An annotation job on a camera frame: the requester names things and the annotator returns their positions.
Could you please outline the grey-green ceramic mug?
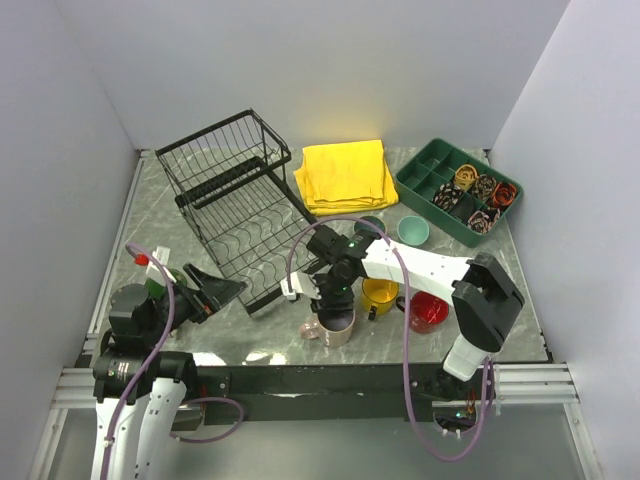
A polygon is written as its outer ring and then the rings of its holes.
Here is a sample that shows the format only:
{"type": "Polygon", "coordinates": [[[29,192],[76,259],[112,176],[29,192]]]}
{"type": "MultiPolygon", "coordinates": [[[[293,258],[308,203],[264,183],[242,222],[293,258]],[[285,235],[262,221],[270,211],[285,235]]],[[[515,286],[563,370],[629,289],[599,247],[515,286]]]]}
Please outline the grey-green ceramic mug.
{"type": "Polygon", "coordinates": [[[361,231],[377,232],[378,230],[383,233],[387,232],[386,225],[383,220],[373,215],[365,215],[360,218],[359,222],[356,222],[353,227],[355,233],[361,231]]]}

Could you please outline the yellow mug black handle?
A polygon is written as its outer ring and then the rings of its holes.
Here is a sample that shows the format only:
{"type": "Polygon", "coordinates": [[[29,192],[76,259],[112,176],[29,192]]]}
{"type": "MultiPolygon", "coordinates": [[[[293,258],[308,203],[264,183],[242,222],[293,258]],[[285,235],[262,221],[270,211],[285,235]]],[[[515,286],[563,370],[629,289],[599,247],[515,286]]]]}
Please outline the yellow mug black handle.
{"type": "Polygon", "coordinates": [[[365,278],[361,287],[361,303],[369,321],[387,313],[395,304],[399,285],[394,281],[365,278]]]}

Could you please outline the pink iridescent mug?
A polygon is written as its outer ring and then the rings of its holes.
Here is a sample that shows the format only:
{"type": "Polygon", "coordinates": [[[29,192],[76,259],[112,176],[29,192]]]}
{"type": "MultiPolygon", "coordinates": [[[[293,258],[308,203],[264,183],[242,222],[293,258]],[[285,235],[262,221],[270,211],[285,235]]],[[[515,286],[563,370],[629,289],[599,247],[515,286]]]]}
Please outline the pink iridescent mug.
{"type": "Polygon", "coordinates": [[[336,349],[349,341],[355,320],[353,309],[322,311],[299,327],[299,335],[304,340],[318,340],[326,348],[336,349]]]}

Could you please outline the red mug black handle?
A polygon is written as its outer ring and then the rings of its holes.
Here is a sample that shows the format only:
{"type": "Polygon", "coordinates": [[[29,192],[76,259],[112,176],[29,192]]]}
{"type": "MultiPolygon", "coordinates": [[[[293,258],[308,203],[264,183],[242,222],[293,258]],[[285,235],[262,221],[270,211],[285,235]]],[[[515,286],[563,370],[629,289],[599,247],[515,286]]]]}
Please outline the red mug black handle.
{"type": "Polygon", "coordinates": [[[409,308],[409,327],[418,334],[434,332],[449,315],[447,302],[423,291],[415,293],[409,301],[398,296],[395,304],[402,312],[409,308]]]}

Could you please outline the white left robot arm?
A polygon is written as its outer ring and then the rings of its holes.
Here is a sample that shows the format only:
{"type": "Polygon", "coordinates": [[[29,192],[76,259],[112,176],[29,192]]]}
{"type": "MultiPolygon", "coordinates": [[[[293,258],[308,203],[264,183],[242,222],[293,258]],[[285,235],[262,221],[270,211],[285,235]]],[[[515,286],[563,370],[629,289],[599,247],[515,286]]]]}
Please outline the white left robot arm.
{"type": "Polygon", "coordinates": [[[197,395],[200,378],[192,354],[156,346],[184,322],[206,321],[247,287],[190,263],[184,271],[192,286],[176,283],[155,295],[133,283],[111,297],[110,328],[93,367],[94,479],[158,477],[176,413],[197,395]]]}

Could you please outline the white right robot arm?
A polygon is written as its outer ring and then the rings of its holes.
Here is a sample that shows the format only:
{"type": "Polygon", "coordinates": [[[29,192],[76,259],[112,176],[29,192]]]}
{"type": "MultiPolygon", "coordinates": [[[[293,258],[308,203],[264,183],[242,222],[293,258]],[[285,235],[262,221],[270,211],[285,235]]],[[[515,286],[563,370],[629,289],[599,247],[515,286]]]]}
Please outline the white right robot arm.
{"type": "Polygon", "coordinates": [[[501,351],[524,296],[491,254],[474,257],[436,254],[395,242],[379,230],[350,237],[317,223],[307,250],[329,266],[325,274],[286,273],[281,282],[288,297],[302,294],[320,309],[335,308],[359,278],[392,281],[449,304],[459,335],[438,374],[441,392],[460,398],[473,386],[483,361],[501,351]]]}

